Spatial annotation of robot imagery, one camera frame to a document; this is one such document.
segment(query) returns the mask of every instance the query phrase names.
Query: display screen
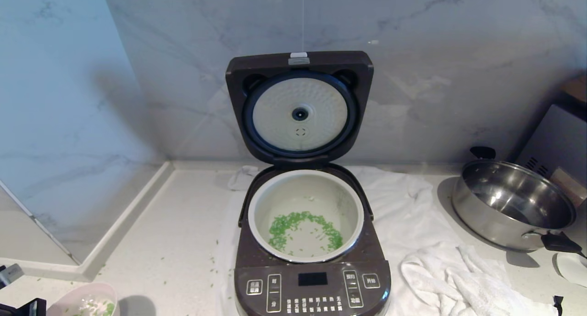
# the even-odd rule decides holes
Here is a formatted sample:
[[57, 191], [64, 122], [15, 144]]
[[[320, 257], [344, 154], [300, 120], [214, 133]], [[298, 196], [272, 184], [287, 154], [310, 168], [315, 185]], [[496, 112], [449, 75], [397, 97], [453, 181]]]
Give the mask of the display screen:
[[325, 272], [306, 272], [298, 274], [299, 286], [328, 285], [327, 273]]

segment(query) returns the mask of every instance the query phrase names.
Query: stainless steel pot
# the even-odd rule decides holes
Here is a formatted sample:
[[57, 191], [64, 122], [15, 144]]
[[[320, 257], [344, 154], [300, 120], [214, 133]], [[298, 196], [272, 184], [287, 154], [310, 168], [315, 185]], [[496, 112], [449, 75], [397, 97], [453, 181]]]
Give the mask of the stainless steel pot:
[[[489, 150], [494, 157], [495, 151]], [[480, 156], [479, 149], [471, 151]], [[452, 202], [469, 228], [497, 245], [581, 253], [561, 232], [576, 218], [569, 199], [547, 179], [516, 164], [487, 159], [467, 163]]]

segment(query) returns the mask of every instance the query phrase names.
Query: marble wall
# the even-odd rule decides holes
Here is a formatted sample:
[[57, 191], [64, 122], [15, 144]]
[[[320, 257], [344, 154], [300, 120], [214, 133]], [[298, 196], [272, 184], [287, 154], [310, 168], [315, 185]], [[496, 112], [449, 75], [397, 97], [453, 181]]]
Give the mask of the marble wall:
[[105, 0], [0, 0], [0, 58], [0, 180], [83, 261], [165, 160]]
[[587, 67], [585, 0], [107, 0], [165, 152], [250, 157], [224, 71], [238, 55], [364, 50], [375, 63], [347, 161], [511, 155]]

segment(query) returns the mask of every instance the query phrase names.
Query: white countertop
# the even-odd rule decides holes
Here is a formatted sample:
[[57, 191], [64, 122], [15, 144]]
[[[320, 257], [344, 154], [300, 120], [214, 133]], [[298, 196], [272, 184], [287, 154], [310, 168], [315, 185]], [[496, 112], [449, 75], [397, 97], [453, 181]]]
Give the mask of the white countertop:
[[[220, 168], [176, 170], [109, 258], [96, 281], [113, 285], [122, 316], [220, 314], [213, 284], [222, 274], [214, 270], [213, 257], [222, 225], [228, 220], [236, 226], [238, 219], [238, 214], [224, 213], [235, 194], [226, 188], [234, 169]], [[565, 316], [585, 314], [587, 288], [556, 274], [552, 264], [555, 253], [540, 249], [522, 255], [488, 245], [455, 220], [449, 201], [454, 178], [423, 178], [434, 185], [434, 202], [455, 232], [475, 246], [480, 256], [502, 261], [514, 289], [543, 303], [551, 303], [554, 295], [563, 296]], [[50, 305], [81, 285], [84, 283], [23, 276], [0, 290], [0, 303], [19, 307], [40, 297]]]

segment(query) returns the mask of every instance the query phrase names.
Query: white towel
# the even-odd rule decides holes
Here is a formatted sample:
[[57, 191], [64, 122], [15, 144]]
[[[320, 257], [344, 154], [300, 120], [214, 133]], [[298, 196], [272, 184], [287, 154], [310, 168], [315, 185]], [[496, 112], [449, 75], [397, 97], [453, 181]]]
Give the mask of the white towel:
[[[462, 243], [449, 223], [434, 205], [432, 185], [419, 176], [386, 172], [374, 167], [347, 167], [359, 180], [373, 210], [375, 230], [389, 262], [392, 274], [392, 293], [388, 316], [438, 316], [438, 307], [424, 303], [405, 282], [400, 263], [406, 255], [430, 247], [441, 241], [453, 246]], [[241, 168], [229, 183], [231, 190], [247, 190], [258, 169]], [[236, 192], [224, 215], [224, 236], [216, 251], [216, 266], [220, 274], [234, 267], [239, 230], [236, 222], [243, 205], [243, 192]], [[223, 316], [237, 316], [234, 305], [232, 276], [218, 275], [217, 308]]]
[[514, 291], [503, 264], [483, 260], [471, 246], [438, 243], [408, 255], [400, 268], [413, 293], [432, 307], [428, 315], [558, 315], [553, 305]]

